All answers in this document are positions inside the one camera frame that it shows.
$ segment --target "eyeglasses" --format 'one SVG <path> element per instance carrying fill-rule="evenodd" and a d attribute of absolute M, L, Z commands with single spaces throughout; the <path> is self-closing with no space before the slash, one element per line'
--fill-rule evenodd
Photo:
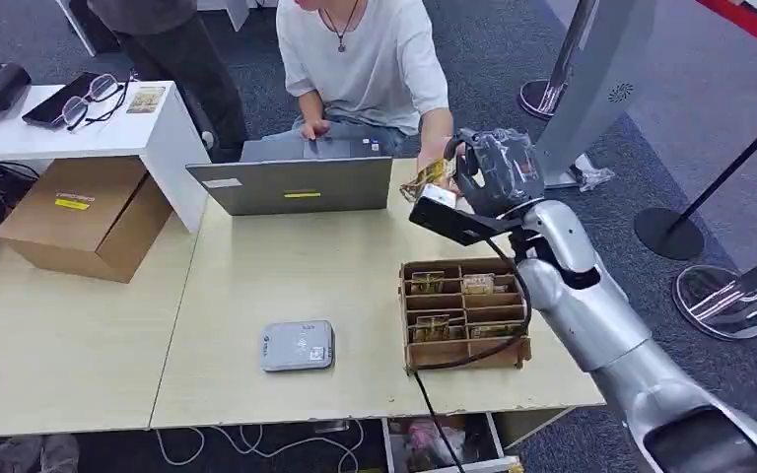
<path fill-rule="evenodd" d="M 126 100 L 126 92 L 129 90 L 129 81 L 131 78 L 132 76 L 130 74 L 126 79 L 126 82 L 121 85 L 111 74 L 103 74 L 91 82 L 87 94 L 82 97 L 74 96 L 71 99 L 68 99 L 65 106 L 62 107 L 62 119 L 68 125 L 68 131 L 74 131 L 74 129 L 76 129 L 83 121 L 92 124 L 99 121 L 109 120 L 111 116 L 123 106 L 123 102 Z M 117 103 L 111 110 L 97 118 L 86 117 L 89 112 L 89 104 L 107 101 L 117 95 L 120 91 L 123 91 L 123 93 L 120 94 Z"/>

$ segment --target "gray laptop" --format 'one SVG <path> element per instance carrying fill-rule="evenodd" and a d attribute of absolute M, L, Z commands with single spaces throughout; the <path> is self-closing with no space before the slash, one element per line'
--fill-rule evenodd
<path fill-rule="evenodd" d="M 391 168 L 370 138 L 248 141 L 238 163 L 187 165 L 231 215 L 383 209 Z"/>

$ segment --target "black pants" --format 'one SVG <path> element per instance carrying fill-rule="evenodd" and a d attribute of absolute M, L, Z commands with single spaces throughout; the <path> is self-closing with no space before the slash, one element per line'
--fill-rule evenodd
<path fill-rule="evenodd" d="M 159 34 L 115 34 L 134 63 L 138 78 L 175 81 L 200 133 L 203 129 L 187 96 L 187 92 L 192 93 L 213 125 L 217 146 L 235 151 L 234 160 L 238 160 L 247 140 L 242 100 L 198 16 Z"/>

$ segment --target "card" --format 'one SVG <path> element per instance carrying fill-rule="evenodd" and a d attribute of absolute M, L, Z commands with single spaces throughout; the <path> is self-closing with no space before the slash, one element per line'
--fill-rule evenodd
<path fill-rule="evenodd" d="M 158 108 L 164 89 L 164 87 L 141 87 L 126 113 L 152 113 Z"/>

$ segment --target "wooden compartment organizer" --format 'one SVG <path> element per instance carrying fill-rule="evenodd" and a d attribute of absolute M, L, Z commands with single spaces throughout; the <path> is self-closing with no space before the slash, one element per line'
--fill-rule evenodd
<path fill-rule="evenodd" d="M 431 279 L 415 279 L 414 273 L 442 272 Z M 494 294 L 465 294 L 463 277 L 494 274 Z M 478 360 L 464 368 L 523 367 L 531 358 L 529 319 L 523 295 L 512 268 L 499 258 L 416 261 L 402 265 L 399 296 L 404 324 L 405 361 L 408 368 L 459 360 L 495 347 L 510 336 L 485 337 L 485 327 L 514 325 L 521 339 L 505 351 Z M 424 341 L 417 337 L 417 318 L 441 316 L 448 319 L 450 340 Z"/>

